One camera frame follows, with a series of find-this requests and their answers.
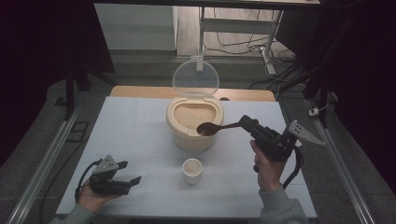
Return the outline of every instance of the cup rim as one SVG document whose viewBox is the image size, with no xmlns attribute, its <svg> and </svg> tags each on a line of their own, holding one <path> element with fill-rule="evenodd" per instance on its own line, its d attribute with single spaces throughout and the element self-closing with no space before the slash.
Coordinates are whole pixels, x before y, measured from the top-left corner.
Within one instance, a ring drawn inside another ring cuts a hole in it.
<svg viewBox="0 0 396 224">
<path fill-rule="evenodd" d="M 188 173 L 186 173 L 186 170 L 185 170 L 184 168 L 185 168 L 186 163 L 189 162 L 189 161 L 197 161 L 197 162 L 198 162 L 199 168 L 200 168 L 199 171 L 198 171 L 198 174 L 196 174 L 196 175 L 189 175 Z M 198 161 L 197 159 L 187 159 L 186 161 L 183 162 L 183 173 L 184 173 L 185 175 L 187 175 L 187 176 L 198 176 L 198 175 L 201 174 L 201 172 L 202 172 L 202 164 L 201 164 L 201 162 Z"/>
</svg>

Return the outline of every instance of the white wall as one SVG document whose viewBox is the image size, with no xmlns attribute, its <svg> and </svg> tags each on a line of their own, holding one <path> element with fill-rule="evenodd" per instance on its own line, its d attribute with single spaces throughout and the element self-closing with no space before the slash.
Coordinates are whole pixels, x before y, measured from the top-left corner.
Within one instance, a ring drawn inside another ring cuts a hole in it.
<svg viewBox="0 0 396 224">
<path fill-rule="evenodd" d="M 109 49 L 175 50 L 177 7 L 95 4 Z"/>
</svg>

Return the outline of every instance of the human hand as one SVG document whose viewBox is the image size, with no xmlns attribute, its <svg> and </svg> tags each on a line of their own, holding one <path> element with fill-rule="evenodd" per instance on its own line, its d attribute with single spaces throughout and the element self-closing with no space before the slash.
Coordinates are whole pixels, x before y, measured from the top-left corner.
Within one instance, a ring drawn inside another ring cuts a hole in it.
<svg viewBox="0 0 396 224">
<path fill-rule="evenodd" d="M 99 209 L 106 202 L 119 198 L 120 195 L 100 195 L 92 191 L 89 186 L 90 180 L 84 182 L 84 187 L 81 188 L 81 193 L 79 194 L 78 204 L 87 208 L 93 213 L 99 211 Z"/>
<path fill-rule="evenodd" d="M 263 191 L 272 191 L 281 186 L 279 179 L 285 168 L 285 161 L 270 161 L 254 140 L 250 141 L 251 148 L 256 153 L 254 162 L 259 167 L 258 182 Z"/>
</svg>

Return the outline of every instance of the wooden floor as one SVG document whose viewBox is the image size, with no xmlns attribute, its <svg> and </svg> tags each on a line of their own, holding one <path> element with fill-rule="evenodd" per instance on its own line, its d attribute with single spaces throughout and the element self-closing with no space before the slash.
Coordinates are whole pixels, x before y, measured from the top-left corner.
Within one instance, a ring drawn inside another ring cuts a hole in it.
<svg viewBox="0 0 396 224">
<path fill-rule="evenodd" d="M 177 30 L 177 56 L 197 55 L 199 44 L 199 19 L 200 8 L 178 7 L 178 30 Z M 272 10 L 236 9 L 236 8 L 205 8 L 206 18 L 222 18 L 236 20 L 260 20 L 272 21 Z M 210 33 L 204 34 L 205 56 L 237 56 L 237 57 L 261 57 L 258 49 L 249 52 L 253 46 L 266 43 L 268 35 Z M 274 54 L 286 49 L 279 42 L 272 46 Z"/>
</svg>

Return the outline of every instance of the power strip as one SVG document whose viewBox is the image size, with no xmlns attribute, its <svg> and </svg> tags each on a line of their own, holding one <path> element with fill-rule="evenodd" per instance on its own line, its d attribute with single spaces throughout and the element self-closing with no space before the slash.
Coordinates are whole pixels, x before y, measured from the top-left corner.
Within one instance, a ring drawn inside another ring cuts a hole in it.
<svg viewBox="0 0 396 224">
<path fill-rule="evenodd" d="M 310 116 L 310 117 L 314 117 L 314 116 L 316 116 L 316 115 L 318 115 L 318 114 L 319 114 L 318 108 L 313 108 L 313 109 L 310 109 L 310 110 L 309 110 L 309 116 Z"/>
</svg>

